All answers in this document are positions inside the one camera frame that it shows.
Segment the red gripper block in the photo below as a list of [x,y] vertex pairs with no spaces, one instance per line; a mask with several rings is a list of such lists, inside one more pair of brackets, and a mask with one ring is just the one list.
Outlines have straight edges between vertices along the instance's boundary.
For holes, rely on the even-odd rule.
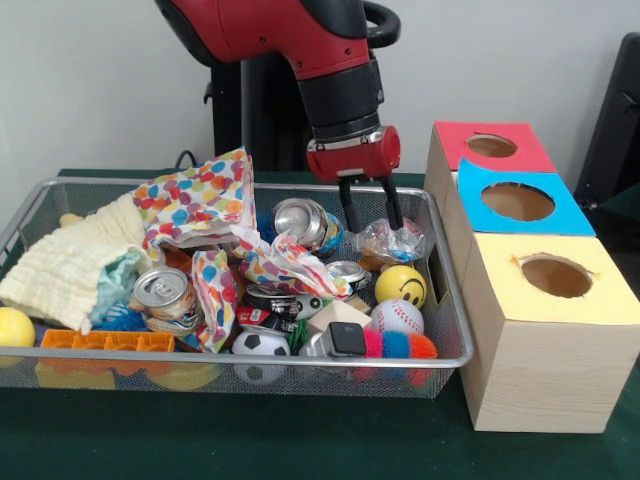
[[311,140],[306,156],[311,171],[319,180],[339,181],[339,197],[350,232],[358,234],[362,227],[351,198],[351,181],[341,179],[347,177],[380,177],[389,226],[393,231],[404,226],[397,190],[389,176],[399,166],[401,156],[400,137],[395,127],[381,126],[367,135],[333,143]]

